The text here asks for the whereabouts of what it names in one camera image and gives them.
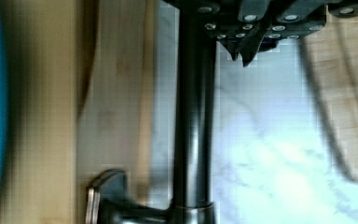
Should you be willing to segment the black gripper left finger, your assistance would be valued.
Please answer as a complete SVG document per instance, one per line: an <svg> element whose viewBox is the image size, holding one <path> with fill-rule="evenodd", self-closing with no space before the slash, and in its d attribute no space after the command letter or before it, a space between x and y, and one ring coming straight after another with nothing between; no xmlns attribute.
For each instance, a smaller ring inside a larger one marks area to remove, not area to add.
<svg viewBox="0 0 358 224"><path fill-rule="evenodd" d="M197 17L200 27L220 42L233 61L251 61L259 52L274 48L265 37L271 25L273 0L163 0Z"/></svg>

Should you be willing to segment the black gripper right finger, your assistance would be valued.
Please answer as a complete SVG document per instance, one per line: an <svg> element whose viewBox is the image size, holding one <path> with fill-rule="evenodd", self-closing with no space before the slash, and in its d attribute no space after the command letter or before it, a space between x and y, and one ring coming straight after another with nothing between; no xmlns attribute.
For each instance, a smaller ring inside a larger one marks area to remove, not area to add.
<svg viewBox="0 0 358 224"><path fill-rule="evenodd" d="M240 0L238 19L253 25L239 45L243 66L282 39L322 30L326 13L341 19L358 17L358 0Z"/></svg>

